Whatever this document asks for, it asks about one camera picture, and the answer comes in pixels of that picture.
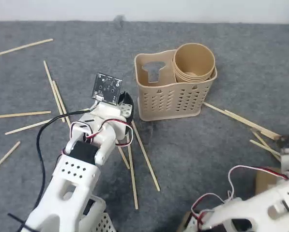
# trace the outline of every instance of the popsicle stick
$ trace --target popsicle stick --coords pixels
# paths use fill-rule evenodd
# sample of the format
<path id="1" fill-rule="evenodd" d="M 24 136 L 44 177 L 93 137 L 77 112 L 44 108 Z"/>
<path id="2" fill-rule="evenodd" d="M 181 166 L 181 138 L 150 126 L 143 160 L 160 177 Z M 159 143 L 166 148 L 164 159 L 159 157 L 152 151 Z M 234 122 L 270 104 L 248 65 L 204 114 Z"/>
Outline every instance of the popsicle stick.
<path id="1" fill-rule="evenodd" d="M 45 69 L 46 69 L 46 74 L 47 74 L 49 83 L 50 83 L 50 85 L 51 85 L 51 88 L 52 88 L 52 91 L 53 91 L 53 94 L 54 94 L 54 98 L 55 98 L 55 101 L 56 101 L 56 105 L 57 105 L 57 107 L 58 107 L 59 114 L 62 115 L 61 105 L 59 104 L 58 97 L 57 97 L 57 94 L 56 94 L 55 89 L 54 89 L 52 77 L 51 77 L 51 74 L 49 73 L 49 70 L 48 70 L 48 67 L 47 67 L 47 64 L 46 64 L 46 61 L 45 61 L 45 60 L 43 60 L 43 64 L 44 64 L 44 67 L 45 67 Z"/>
<path id="2" fill-rule="evenodd" d="M 129 134 L 127 134 L 127 142 L 129 143 Z M 138 206 L 138 197 L 137 197 L 137 189 L 136 189 L 136 181 L 135 181 L 135 173 L 134 173 L 134 165 L 133 165 L 133 157 L 131 155 L 131 147 L 128 148 L 128 156 L 129 156 L 129 165 L 130 165 L 130 173 L 131 173 L 131 182 L 133 185 L 133 193 L 134 193 L 134 201 L 135 201 L 135 209 L 139 209 Z"/>
<path id="3" fill-rule="evenodd" d="M 12 48 L 10 50 L 6 50 L 6 51 L 3 51 L 3 52 L 0 52 L 0 56 L 3 55 L 3 54 L 9 53 L 9 52 L 14 52 L 14 51 L 26 48 L 26 47 L 31 47 L 31 46 L 43 44 L 43 43 L 46 43 L 46 42 L 51 42 L 51 41 L 53 41 L 53 39 L 42 40 L 42 41 L 26 44 L 26 45 L 23 45 L 23 46 L 20 46 L 20 47 Z"/>
<path id="4" fill-rule="evenodd" d="M 139 135 L 139 133 L 138 133 L 138 130 L 137 130 L 136 125 L 135 125 L 135 123 L 134 123 L 133 120 L 131 121 L 131 125 L 132 125 L 132 127 L 133 127 L 133 129 L 134 129 L 134 132 L 135 132 L 136 137 L 137 137 L 137 139 L 138 139 L 138 142 L 139 142 L 139 144 L 140 144 L 142 153 L 143 153 L 144 158 L 145 158 L 145 161 L 146 161 L 146 163 L 147 163 L 147 165 L 148 165 L 148 167 L 149 167 L 149 170 L 150 170 L 151 176 L 152 176 L 152 178 L 153 178 L 153 181 L 154 181 L 154 183 L 155 183 L 155 185 L 156 185 L 157 191 L 160 192 L 159 184 L 158 184 L 158 182 L 157 182 L 155 173 L 154 173 L 154 171 L 153 171 L 153 168 L 152 168 L 152 166 L 151 166 L 149 157 L 148 157 L 148 155 L 146 154 L 146 151 L 145 151 L 145 149 L 144 149 L 144 146 L 143 146 L 143 143 L 142 143 L 142 141 L 141 141 L 140 135 Z"/>
<path id="5" fill-rule="evenodd" d="M 271 148 L 268 148 L 268 147 L 266 147 L 266 146 L 264 146 L 264 145 L 262 145 L 262 144 L 260 144 L 260 143 L 258 143 L 258 142 L 256 142 L 256 141 L 254 141 L 254 140 L 252 140 L 252 139 L 250 139 L 250 142 L 253 143 L 253 144 L 255 144 L 255 145 L 257 145 L 257 146 L 259 146 L 259 147 L 261 147 L 261 148 L 263 148 L 263 149 L 265 149 L 265 150 L 267 150 L 267 151 L 270 151 L 270 152 L 272 152 L 272 153 L 275 153 L 277 156 L 280 156 L 280 153 L 278 153 L 277 151 L 275 151 L 275 150 L 273 150 L 273 149 L 271 149 Z"/>
<path id="6" fill-rule="evenodd" d="M 45 123 L 47 123 L 49 121 L 50 121 L 50 119 L 42 121 L 42 122 L 38 122 L 38 123 L 35 123 L 35 124 L 32 124 L 32 125 L 28 125 L 28 126 L 25 126 L 25 127 L 21 127 L 21 128 L 16 129 L 16 130 L 12 130 L 12 131 L 6 132 L 5 135 L 13 134 L 13 133 L 17 133 L 19 131 L 24 131 L 24 130 L 27 130 L 27 129 L 30 129 L 30 128 L 33 128 L 33 127 L 37 127 L 37 126 L 43 125 L 43 124 L 45 124 Z"/>
<path id="7" fill-rule="evenodd" d="M 211 108 L 211 109 L 214 109 L 214 110 L 216 110 L 216 111 L 218 111 L 218 112 L 220 112 L 220 113 L 222 113 L 222 114 L 224 114 L 224 115 L 227 115 L 227 116 L 231 117 L 231 116 L 230 116 L 228 113 L 226 113 L 224 110 L 221 110 L 221 109 L 215 107 L 214 105 L 211 105 L 211 104 L 206 103 L 206 102 L 204 102 L 203 104 L 204 104 L 205 106 L 208 106 L 208 107 Z"/>
<path id="8" fill-rule="evenodd" d="M 0 160 L 0 165 L 9 157 L 9 155 L 20 145 L 20 141 L 18 141 L 8 152 L 5 154 Z"/>
<path id="9" fill-rule="evenodd" d="M 127 161 L 127 159 L 126 159 L 126 156 L 125 156 L 122 148 L 121 148 L 120 146 L 118 146 L 117 148 L 118 148 L 118 150 L 119 150 L 119 152 L 120 152 L 120 154 L 121 154 L 121 156 L 122 156 L 122 159 L 123 159 L 123 161 L 124 161 L 124 163 L 125 163 L 125 165 L 126 165 L 126 168 L 129 170 L 129 169 L 130 169 L 130 166 L 129 166 L 129 164 L 128 164 L 128 161 Z"/>
<path id="10" fill-rule="evenodd" d="M 245 118 L 243 118 L 243 117 L 241 117 L 241 116 L 239 116 L 239 115 L 237 115 L 237 114 L 235 114 L 235 113 L 233 113 L 231 111 L 221 110 L 221 109 L 219 109 L 219 108 L 217 108 L 217 107 L 215 107 L 215 106 L 213 106 L 211 104 L 208 104 L 206 102 L 204 102 L 203 104 L 208 106 L 208 107 L 210 107 L 211 109 L 214 109 L 214 110 L 216 110 L 216 111 L 218 111 L 218 112 L 220 112 L 220 113 L 222 113 L 224 115 L 227 115 L 227 116 L 229 116 L 229 117 L 231 117 L 231 118 L 233 118 L 233 119 L 235 119 L 237 121 L 240 121 L 240 122 L 242 122 L 242 123 L 244 123 L 244 124 L 246 124 L 246 125 L 248 125 L 248 126 L 250 126 L 252 128 L 255 128 L 255 129 L 259 130 L 261 134 L 265 135 L 268 138 L 271 138 L 271 139 L 274 140 L 276 137 L 280 136 L 279 134 L 274 133 L 274 132 L 272 132 L 272 131 L 264 128 L 264 127 L 261 127 L 261 126 L 257 125 L 256 123 L 251 122 L 251 121 L 249 121 L 249 120 L 247 120 L 247 119 L 245 119 Z"/>
<path id="11" fill-rule="evenodd" d="M 28 115 L 43 115 L 50 114 L 51 111 L 38 111 L 38 112 L 29 112 L 29 113 L 18 113 L 18 114 L 8 114 L 8 115 L 0 115 L 0 118 L 4 117 L 18 117 L 18 116 L 28 116 Z"/>
<path id="12" fill-rule="evenodd" d="M 252 133 L 255 135 L 256 138 L 267 148 L 271 149 L 271 147 L 260 137 L 260 135 L 255 131 L 255 129 L 251 129 Z M 279 162 L 281 162 L 280 155 L 276 155 L 274 152 L 270 152 Z"/>
<path id="13" fill-rule="evenodd" d="M 59 103 L 60 103 L 60 105 L 61 105 L 61 109 L 62 109 L 63 113 L 66 114 L 67 111 L 66 111 L 65 105 L 63 104 L 63 101 L 62 101 L 62 98 L 61 98 L 61 94 L 59 93 L 59 90 L 58 90 L 58 88 L 57 88 L 57 85 L 56 85 L 56 82 L 55 82 L 55 81 L 53 81 L 53 86 L 54 86 L 55 92 L 56 92 L 56 94 L 57 94 Z M 67 116 L 67 117 L 65 117 L 65 119 L 66 119 L 66 121 L 67 121 L 67 123 L 68 123 L 69 128 L 71 128 L 71 122 L 70 122 L 69 117 Z"/>
<path id="14" fill-rule="evenodd" d="M 267 136 L 268 138 L 275 140 L 275 138 L 280 137 L 279 134 L 274 133 L 273 131 L 268 130 L 264 127 L 261 127 L 260 125 L 254 123 L 254 122 L 251 122 L 251 121 L 245 119 L 244 117 L 241 117 L 241 116 L 239 116 L 239 115 L 237 115 L 231 111 L 225 110 L 225 112 L 228 113 L 229 115 L 231 115 L 232 118 L 234 118 L 234 119 L 236 119 L 236 120 L 238 120 L 238 121 L 240 121 L 240 122 L 242 122 L 242 123 L 244 123 L 244 124 L 246 124 L 252 128 L 259 130 L 263 135 Z"/>

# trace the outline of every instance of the perforated basket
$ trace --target perforated basket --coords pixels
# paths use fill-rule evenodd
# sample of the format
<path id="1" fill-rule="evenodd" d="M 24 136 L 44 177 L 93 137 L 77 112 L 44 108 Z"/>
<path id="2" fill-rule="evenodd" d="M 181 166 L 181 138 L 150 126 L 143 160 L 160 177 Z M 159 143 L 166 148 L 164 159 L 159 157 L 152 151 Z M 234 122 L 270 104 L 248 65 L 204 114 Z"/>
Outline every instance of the perforated basket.
<path id="1" fill-rule="evenodd" d="M 214 69 L 210 79 L 201 83 L 176 83 L 172 68 L 175 50 L 155 54 L 138 54 L 135 57 L 138 85 L 138 108 L 143 121 L 196 116 L 201 111 L 213 81 L 217 78 Z M 158 82 L 149 82 L 148 71 L 143 66 L 150 62 L 164 62 L 159 70 Z"/>

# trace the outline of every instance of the brown paper cup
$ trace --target brown paper cup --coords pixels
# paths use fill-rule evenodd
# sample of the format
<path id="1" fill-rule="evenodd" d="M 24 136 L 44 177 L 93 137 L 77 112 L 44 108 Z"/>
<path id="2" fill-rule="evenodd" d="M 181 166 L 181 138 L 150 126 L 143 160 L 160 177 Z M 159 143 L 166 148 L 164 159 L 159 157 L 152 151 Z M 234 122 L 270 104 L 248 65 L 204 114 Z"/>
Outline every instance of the brown paper cup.
<path id="1" fill-rule="evenodd" d="M 173 70 L 178 79 L 201 82 L 210 78 L 214 67 L 214 54 L 199 43 L 186 43 L 174 54 Z"/>
<path id="2" fill-rule="evenodd" d="M 180 76 L 180 75 L 176 75 L 176 79 L 177 79 L 177 83 L 179 83 L 179 82 L 204 83 L 204 82 L 206 82 L 206 81 L 211 80 L 212 78 L 215 78 L 216 75 L 217 75 L 217 71 L 216 71 L 216 67 L 215 67 L 214 70 L 213 70 L 213 72 L 211 73 L 210 78 L 208 78 L 208 79 L 203 79 L 203 80 L 200 80 L 200 81 L 195 81 L 195 80 L 192 80 L 192 79 L 189 79 L 189 78 Z"/>

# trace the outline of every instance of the floor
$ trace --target floor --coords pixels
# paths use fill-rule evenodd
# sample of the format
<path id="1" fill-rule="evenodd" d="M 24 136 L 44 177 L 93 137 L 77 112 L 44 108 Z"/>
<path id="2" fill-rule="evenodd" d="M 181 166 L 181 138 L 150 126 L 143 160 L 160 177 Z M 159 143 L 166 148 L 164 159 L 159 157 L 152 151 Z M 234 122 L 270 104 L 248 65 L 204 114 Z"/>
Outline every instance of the floor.
<path id="1" fill-rule="evenodd" d="M 289 134 L 289 25 L 0 22 L 0 51 L 49 38 L 54 41 L 0 56 L 0 114 L 52 111 L 51 115 L 0 119 L 0 158 L 21 141 L 0 166 L 0 231 L 16 231 L 19 224 L 7 213 L 27 218 L 41 186 L 35 148 L 38 128 L 4 133 L 59 113 L 44 59 L 68 111 L 75 111 L 91 106 L 97 72 L 122 78 L 122 89 L 135 100 L 136 54 L 202 43 L 214 52 L 218 69 L 206 101 L 279 134 Z M 209 191 L 227 197 L 227 173 L 232 166 L 279 166 L 268 152 L 249 142 L 254 137 L 247 126 L 205 106 L 197 117 L 155 122 L 141 121 L 136 109 L 135 123 L 161 192 L 156 191 L 135 141 L 132 151 L 139 200 L 139 210 L 135 210 L 131 176 L 115 149 L 101 167 L 94 194 L 106 201 L 107 211 L 121 232 L 175 231 L 201 194 Z M 58 121 L 42 135 L 47 183 L 56 157 L 68 141 L 68 132 L 67 124 Z M 236 196 L 251 197 L 255 172 L 236 172 Z M 218 204 L 208 198 L 199 209 Z"/>

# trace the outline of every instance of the circuit board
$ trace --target circuit board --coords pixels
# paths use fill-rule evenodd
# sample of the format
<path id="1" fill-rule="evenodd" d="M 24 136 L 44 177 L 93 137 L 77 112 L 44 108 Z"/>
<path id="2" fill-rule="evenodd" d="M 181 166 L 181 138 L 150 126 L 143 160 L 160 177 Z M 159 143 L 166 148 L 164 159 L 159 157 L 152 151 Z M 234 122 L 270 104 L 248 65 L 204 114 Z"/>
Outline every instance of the circuit board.
<path id="1" fill-rule="evenodd" d="M 92 91 L 91 97 L 101 102 L 117 105 L 121 84 L 121 79 L 99 72 L 96 75 L 94 89 Z"/>

